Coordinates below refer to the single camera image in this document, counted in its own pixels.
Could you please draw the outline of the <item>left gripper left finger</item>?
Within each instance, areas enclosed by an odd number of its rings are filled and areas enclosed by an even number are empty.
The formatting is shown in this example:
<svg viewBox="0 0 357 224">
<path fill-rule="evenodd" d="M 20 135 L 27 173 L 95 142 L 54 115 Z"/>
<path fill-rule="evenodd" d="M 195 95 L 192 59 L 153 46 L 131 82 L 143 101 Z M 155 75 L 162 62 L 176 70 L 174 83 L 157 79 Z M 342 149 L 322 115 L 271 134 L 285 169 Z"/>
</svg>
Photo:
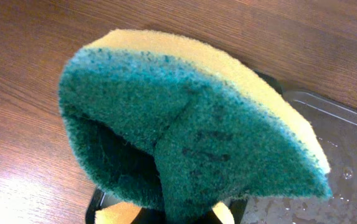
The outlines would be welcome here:
<svg viewBox="0 0 357 224">
<path fill-rule="evenodd" d="M 165 224 L 164 211 L 142 208 L 131 224 Z"/>
</svg>

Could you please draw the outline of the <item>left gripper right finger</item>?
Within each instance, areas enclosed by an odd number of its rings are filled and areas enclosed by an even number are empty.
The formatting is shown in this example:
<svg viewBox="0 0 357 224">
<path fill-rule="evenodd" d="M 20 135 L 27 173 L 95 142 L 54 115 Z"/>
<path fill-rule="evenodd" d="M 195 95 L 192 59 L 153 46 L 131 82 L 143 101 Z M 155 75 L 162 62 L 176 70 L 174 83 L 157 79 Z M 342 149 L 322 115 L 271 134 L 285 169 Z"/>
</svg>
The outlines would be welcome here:
<svg viewBox="0 0 357 224">
<path fill-rule="evenodd" d="M 202 217 L 202 224 L 222 224 L 222 222 L 217 215 L 210 210 Z"/>
</svg>

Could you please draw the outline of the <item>green and yellow sponge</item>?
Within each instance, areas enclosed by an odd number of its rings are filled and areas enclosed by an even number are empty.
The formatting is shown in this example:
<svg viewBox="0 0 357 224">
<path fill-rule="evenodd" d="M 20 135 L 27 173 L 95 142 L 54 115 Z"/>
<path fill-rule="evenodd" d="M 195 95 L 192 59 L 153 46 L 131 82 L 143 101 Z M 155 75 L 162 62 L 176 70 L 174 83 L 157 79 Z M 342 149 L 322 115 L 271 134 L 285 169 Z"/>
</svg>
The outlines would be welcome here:
<svg viewBox="0 0 357 224">
<path fill-rule="evenodd" d="M 113 30 L 59 83 L 70 146 L 125 202 L 191 223 L 227 198 L 329 197 L 311 124 L 255 72 L 198 40 Z"/>
</svg>

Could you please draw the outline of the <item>dark green water tray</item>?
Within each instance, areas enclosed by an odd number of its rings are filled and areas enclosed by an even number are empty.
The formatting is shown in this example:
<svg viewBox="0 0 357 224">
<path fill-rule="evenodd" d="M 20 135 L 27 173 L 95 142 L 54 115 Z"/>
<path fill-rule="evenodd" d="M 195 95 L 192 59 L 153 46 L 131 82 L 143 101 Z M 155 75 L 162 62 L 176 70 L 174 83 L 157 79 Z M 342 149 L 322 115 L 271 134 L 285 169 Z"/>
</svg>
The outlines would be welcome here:
<svg viewBox="0 0 357 224">
<path fill-rule="evenodd" d="M 264 80 L 313 128 L 312 154 L 329 183 L 329 197 L 227 198 L 212 211 L 222 223 L 357 223 L 357 110 L 268 75 Z"/>
</svg>

